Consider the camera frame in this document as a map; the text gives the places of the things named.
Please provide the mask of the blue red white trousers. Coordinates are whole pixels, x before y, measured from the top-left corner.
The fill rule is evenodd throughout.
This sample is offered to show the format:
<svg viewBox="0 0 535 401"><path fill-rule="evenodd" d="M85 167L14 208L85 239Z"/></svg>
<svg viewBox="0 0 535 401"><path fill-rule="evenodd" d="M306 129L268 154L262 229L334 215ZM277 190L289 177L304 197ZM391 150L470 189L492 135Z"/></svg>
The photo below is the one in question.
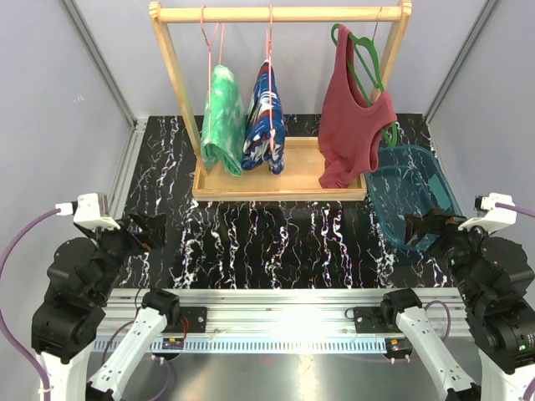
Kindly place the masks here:
<svg viewBox="0 0 535 401"><path fill-rule="evenodd" d="M242 152L242 168L252 170L262 163L274 175L284 169L284 146L287 130L283 120L283 106L278 93L273 68L273 125L276 130L275 150L272 156L269 145L268 118L268 61L265 60L258 72L247 111L245 140Z"/></svg>

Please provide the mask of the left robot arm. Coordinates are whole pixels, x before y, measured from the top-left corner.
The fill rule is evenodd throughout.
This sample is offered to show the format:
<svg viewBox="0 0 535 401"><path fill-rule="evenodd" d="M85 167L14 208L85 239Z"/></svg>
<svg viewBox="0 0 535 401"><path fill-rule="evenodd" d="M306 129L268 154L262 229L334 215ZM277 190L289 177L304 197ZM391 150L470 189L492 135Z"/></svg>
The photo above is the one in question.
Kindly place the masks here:
<svg viewBox="0 0 535 401"><path fill-rule="evenodd" d="M47 270L48 289L32 320L32 348L47 372L42 382L51 399L120 400L155 338L180 325L180 298L148 291L130 330L92 377L89 356L127 260L165 245L166 215L77 216L74 225L83 235L64 242Z"/></svg>

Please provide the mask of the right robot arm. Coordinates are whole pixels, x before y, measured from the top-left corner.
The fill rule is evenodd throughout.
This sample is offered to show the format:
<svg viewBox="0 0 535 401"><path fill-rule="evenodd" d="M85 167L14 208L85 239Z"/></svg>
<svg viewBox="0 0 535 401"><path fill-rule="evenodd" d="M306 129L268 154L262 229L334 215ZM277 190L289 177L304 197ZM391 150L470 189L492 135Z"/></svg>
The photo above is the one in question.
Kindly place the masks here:
<svg viewBox="0 0 535 401"><path fill-rule="evenodd" d="M441 400L534 398L534 309L524 298L534 271L521 245L496 236L495 224L489 214L467 219L441 209L405 216L406 244L436 236L427 251L445 261L481 359L476 383L431 326L414 290L384 295L381 325L407 337Z"/></svg>

